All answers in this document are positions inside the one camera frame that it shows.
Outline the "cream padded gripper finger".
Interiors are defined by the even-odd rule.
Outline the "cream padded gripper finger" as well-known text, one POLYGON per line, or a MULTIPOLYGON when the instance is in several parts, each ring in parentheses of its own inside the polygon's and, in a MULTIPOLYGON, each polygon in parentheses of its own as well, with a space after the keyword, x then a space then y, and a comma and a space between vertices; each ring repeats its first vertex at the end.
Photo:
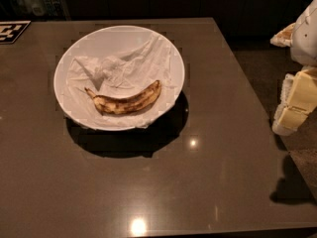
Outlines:
POLYGON ((296 75, 288 73, 282 83, 272 131, 289 136, 306 121, 317 108, 317 68, 305 66, 296 75))

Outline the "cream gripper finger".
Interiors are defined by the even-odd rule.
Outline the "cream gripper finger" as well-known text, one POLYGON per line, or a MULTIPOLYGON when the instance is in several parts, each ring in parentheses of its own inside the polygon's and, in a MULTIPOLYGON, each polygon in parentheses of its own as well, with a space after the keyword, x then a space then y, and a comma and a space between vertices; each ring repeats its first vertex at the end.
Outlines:
POLYGON ((295 24, 292 23, 275 34, 271 39, 270 43, 274 46, 285 48, 291 46, 291 37, 295 24))

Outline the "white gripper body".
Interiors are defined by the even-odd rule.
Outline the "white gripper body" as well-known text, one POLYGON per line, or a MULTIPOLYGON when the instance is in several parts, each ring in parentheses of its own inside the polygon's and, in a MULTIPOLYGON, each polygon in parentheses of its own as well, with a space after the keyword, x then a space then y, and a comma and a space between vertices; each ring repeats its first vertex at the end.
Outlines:
POLYGON ((317 66, 317 0, 313 0, 295 22, 290 53, 302 65, 317 66))

